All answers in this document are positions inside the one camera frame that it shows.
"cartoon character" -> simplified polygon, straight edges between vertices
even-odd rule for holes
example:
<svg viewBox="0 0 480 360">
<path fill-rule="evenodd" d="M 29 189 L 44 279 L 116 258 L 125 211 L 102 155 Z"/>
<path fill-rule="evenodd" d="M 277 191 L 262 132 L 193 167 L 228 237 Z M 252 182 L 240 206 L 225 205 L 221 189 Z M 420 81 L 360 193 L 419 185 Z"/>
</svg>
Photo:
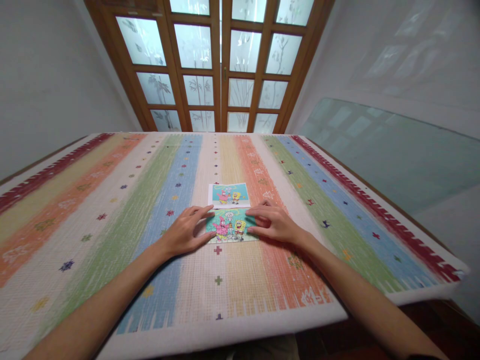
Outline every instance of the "cartoon character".
<svg viewBox="0 0 480 360">
<path fill-rule="evenodd" d="M 232 199 L 233 199 L 233 202 L 232 202 L 232 204 L 237 204 L 237 205 L 239 204 L 240 195 L 242 195 L 242 194 L 239 193 L 239 192 L 234 192 L 234 193 L 233 193 L 233 198 L 232 198 Z"/>
<path fill-rule="evenodd" d="M 241 220 L 235 221 L 235 235 L 237 236 L 237 238 L 238 237 L 240 238 L 239 241 L 244 240 L 245 226 L 247 226 L 247 223 L 245 221 L 241 221 Z"/>
<path fill-rule="evenodd" d="M 221 242 L 222 240 L 226 240 L 228 229 L 227 226 L 225 225 L 225 219 L 220 216 L 220 225 L 217 225 L 216 223 L 213 223 L 213 226 L 216 229 L 216 239 L 217 241 Z"/>
<path fill-rule="evenodd" d="M 234 226 L 232 225 L 232 218 L 234 217 L 234 213 L 229 211 L 225 213 L 225 217 L 229 221 L 228 223 L 228 239 L 232 239 L 234 237 Z"/>
<path fill-rule="evenodd" d="M 232 203 L 232 196 L 230 195 L 230 193 L 232 192 L 232 188 L 227 187 L 225 190 L 228 193 L 228 198 L 226 199 L 226 202 L 227 202 L 227 204 L 231 204 Z"/>
<path fill-rule="evenodd" d="M 225 190 L 221 190 L 221 196 L 219 193 L 216 194 L 218 196 L 218 199 L 220 201 L 220 204 L 226 204 L 227 203 L 227 194 L 225 193 Z"/>
</svg>

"green stripe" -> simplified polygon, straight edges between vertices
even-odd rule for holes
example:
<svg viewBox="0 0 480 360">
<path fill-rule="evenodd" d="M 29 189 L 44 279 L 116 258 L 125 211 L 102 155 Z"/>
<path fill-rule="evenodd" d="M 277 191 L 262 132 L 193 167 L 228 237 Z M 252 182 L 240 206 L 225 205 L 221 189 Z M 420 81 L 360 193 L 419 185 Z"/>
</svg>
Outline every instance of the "green stripe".
<svg viewBox="0 0 480 360">
<path fill-rule="evenodd" d="M 334 248 L 336 256 L 349 264 L 359 272 L 372 285 L 382 292 L 399 292 L 400 282 L 390 272 L 388 267 L 377 257 L 370 245 L 357 232 L 355 227 L 345 215 L 335 206 L 332 200 L 324 193 L 305 168 L 293 157 L 293 155 L 274 136 L 264 136 L 268 139 L 268 147 L 273 156 L 278 160 L 279 166 L 284 170 L 285 176 L 292 183 L 298 196 L 301 198 L 312 218 L 317 223 L 321 234 Z M 309 206 L 308 200 L 315 205 Z M 336 226 L 323 228 L 322 221 L 328 220 Z"/>
<path fill-rule="evenodd" d="M 157 195 L 167 178 L 183 135 L 168 135 L 147 164 L 135 189 L 117 214 L 102 230 L 96 243 L 72 280 L 66 294 L 59 296 L 40 327 L 43 336 L 77 307 L 95 294 L 132 261 L 135 249 L 145 231 Z"/>
</svg>

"red stripe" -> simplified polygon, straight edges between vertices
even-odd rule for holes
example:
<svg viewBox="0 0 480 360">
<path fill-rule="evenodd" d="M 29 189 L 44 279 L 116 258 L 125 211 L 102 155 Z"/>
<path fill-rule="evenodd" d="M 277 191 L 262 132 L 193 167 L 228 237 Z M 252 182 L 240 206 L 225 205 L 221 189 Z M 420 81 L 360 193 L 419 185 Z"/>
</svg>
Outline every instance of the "red stripe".
<svg viewBox="0 0 480 360">
<path fill-rule="evenodd" d="M 82 146 L 65 155 L 60 160 L 57 160 L 50 166 L 47 166 L 40 172 L 29 177 L 24 182 L 18 184 L 14 188 L 2 194 L 0 196 L 0 215 L 3 214 L 7 209 L 15 205 L 17 202 L 25 198 L 28 194 L 38 189 L 55 175 L 59 174 L 60 172 L 68 168 L 70 165 L 74 164 L 75 161 L 83 157 L 89 151 L 96 148 L 98 145 L 110 138 L 112 135 L 113 133 L 102 133 L 96 136 L 89 142 L 86 142 Z"/>
<path fill-rule="evenodd" d="M 445 260 L 433 253 L 433 250 L 426 246 L 420 239 L 403 226 L 392 214 L 382 208 L 374 199 L 369 197 L 357 185 L 355 185 L 340 170 L 333 166 L 326 158 L 320 155 L 313 147 L 298 135 L 290 136 L 304 150 L 315 158 L 335 179 L 337 179 L 360 203 L 369 209 L 378 220 L 403 243 L 416 254 L 435 274 L 443 277 L 447 282 L 460 281 L 454 274 L 457 271 L 453 266 L 445 263 Z"/>
</svg>

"white wall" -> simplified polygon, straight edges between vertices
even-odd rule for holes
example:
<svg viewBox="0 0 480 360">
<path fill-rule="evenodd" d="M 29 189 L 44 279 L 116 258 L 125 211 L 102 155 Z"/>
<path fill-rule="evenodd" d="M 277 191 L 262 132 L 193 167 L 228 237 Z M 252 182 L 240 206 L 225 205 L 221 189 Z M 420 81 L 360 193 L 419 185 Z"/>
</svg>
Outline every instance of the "white wall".
<svg viewBox="0 0 480 360">
<path fill-rule="evenodd" d="M 416 36 L 396 35 L 416 4 L 429 3 Z M 320 99 L 334 98 L 480 139 L 479 14 L 475 0 L 336 0 L 286 133 L 298 133 Z M 382 54 L 388 46 L 406 47 Z M 383 55 L 396 62 L 369 73 Z M 413 62 L 410 74 L 399 70 Z"/>
<path fill-rule="evenodd" d="M 480 139 L 479 9 L 474 0 L 336 0 L 286 133 L 334 98 Z M 453 299 L 480 324 L 478 214 L 480 186 L 413 216 L 471 267 Z"/>
<path fill-rule="evenodd" d="M 471 274 L 460 285 L 455 302 L 480 324 L 480 185 L 413 216 L 462 259 Z"/>
<path fill-rule="evenodd" d="M 84 135 L 141 130 L 76 3 L 2 3 L 0 179 Z"/>
</svg>

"tablecloth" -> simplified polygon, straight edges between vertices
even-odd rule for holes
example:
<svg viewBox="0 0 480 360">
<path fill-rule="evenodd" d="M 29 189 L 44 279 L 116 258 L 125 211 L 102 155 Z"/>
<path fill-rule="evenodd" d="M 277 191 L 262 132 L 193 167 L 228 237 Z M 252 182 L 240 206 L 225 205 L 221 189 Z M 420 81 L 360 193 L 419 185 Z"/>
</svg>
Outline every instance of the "tablecloth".
<svg viewBox="0 0 480 360">
<path fill-rule="evenodd" d="M 209 184 L 278 203 L 396 304 L 448 298 L 468 267 L 302 136 L 92 134 L 0 187 L 2 357 L 19 359 Z M 347 313 L 297 249 L 208 243 L 165 264 L 99 354 L 137 359 L 293 333 Z"/>
</svg>

